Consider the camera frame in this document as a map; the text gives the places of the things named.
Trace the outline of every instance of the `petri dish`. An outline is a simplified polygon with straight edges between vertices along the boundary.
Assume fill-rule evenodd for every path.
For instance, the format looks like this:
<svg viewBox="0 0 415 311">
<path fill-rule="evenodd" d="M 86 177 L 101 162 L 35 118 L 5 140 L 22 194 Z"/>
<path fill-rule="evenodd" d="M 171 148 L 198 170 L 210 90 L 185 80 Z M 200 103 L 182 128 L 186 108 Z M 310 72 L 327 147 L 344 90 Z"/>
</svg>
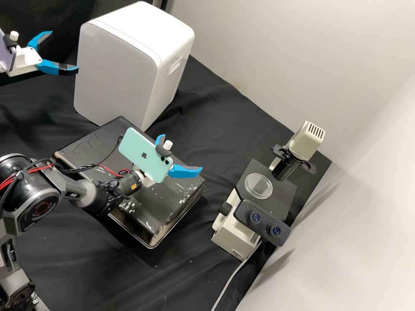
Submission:
<svg viewBox="0 0 415 311">
<path fill-rule="evenodd" d="M 249 174 L 245 178 L 245 188 L 250 195 L 257 199 L 268 199 L 272 194 L 272 183 L 259 173 Z"/>
</svg>

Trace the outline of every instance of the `smartphone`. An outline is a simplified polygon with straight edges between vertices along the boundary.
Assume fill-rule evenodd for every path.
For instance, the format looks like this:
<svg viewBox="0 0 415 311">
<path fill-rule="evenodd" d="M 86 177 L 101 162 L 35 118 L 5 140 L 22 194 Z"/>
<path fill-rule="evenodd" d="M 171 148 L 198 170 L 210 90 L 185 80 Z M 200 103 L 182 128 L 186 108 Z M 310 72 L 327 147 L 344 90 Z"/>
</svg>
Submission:
<svg viewBox="0 0 415 311">
<path fill-rule="evenodd" d="M 5 71 L 12 71 L 16 58 L 16 48 L 11 47 L 9 50 L 3 42 L 3 36 L 4 32 L 0 29 L 0 63 Z"/>
<path fill-rule="evenodd" d="M 173 166 L 172 158 L 158 154 L 156 145 L 132 127 L 125 132 L 118 150 L 156 183 L 163 182 Z"/>
</svg>

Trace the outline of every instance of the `ventilation slots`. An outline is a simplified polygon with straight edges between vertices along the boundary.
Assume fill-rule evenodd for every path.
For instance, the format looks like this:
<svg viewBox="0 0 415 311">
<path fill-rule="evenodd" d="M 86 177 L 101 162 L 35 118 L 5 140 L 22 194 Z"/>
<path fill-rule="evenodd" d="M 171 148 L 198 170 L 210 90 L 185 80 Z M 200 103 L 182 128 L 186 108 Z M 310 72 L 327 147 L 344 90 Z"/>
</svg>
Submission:
<svg viewBox="0 0 415 311">
<path fill-rule="evenodd" d="M 318 126 L 314 125 L 313 123 L 310 122 L 310 125 L 308 126 L 308 131 L 313 134 L 316 135 L 318 138 L 322 139 L 323 138 L 323 134 L 324 134 L 324 130 L 319 128 Z"/>
</svg>

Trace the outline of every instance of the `black tray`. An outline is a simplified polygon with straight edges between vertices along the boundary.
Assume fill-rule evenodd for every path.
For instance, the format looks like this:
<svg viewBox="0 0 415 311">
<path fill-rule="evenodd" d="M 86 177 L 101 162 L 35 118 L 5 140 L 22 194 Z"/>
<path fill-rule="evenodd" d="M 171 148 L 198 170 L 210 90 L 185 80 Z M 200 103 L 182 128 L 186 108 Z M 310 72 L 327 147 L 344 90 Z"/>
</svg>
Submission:
<svg viewBox="0 0 415 311">
<path fill-rule="evenodd" d="M 54 160 L 69 168 L 99 163 L 114 148 L 119 135 L 124 134 L 129 127 L 135 128 L 154 142 L 124 117 L 118 117 L 56 151 L 53 155 Z M 174 155 L 171 157 L 175 163 L 184 164 Z M 120 154 L 118 149 L 103 162 L 103 165 L 116 172 L 123 168 L 132 168 L 132 163 Z M 79 176 L 97 181 L 112 178 L 108 172 L 99 167 L 82 172 Z M 189 179 L 172 179 L 167 176 L 161 184 L 154 184 L 149 188 L 142 187 L 130 200 L 125 200 L 114 209 L 109 217 L 144 246 L 154 248 L 202 196 L 206 190 L 205 182 L 200 176 Z"/>
</svg>

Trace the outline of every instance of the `gray power cable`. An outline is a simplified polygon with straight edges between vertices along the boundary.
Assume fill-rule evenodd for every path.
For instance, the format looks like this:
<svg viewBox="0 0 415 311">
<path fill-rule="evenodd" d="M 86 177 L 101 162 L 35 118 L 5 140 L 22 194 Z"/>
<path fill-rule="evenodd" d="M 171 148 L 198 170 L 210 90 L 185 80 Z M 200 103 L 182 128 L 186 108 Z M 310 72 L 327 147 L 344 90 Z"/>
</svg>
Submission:
<svg viewBox="0 0 415 311">
<path fill-rule="evenodd" d="M 259 243 L 255 246 L 255 248 L 253 249 L 253 251 L 249 254 L 249 256 L 247 258 L 245 258 L 245 260 L 232 273 L 232 275 L 230 276 L 229 280 L 226 282 L 225 287 L 222 289 L 222 292 L 220 293 L 219 297 L 217 298 L 215 304 L 213 305 L 211 311 L 215 311 L 217 305 L 219 304 L 220 300 L 222 299 L 223 295 L 225 294 L 226 289 L 228 288 L 228 286 L 229 286 L 230 282 L 232 281 L 232 279 L 234 278 L 234 276 L 246 264 L 246 262 L 248 261 L 248 259 L 251 258 L 252 254 L 255 253 L 255 251 L 258 249 L 258 247 L 261 245 L 261 243 L 262 243 L 262 241 L 259 241 Z"/>
</svg>

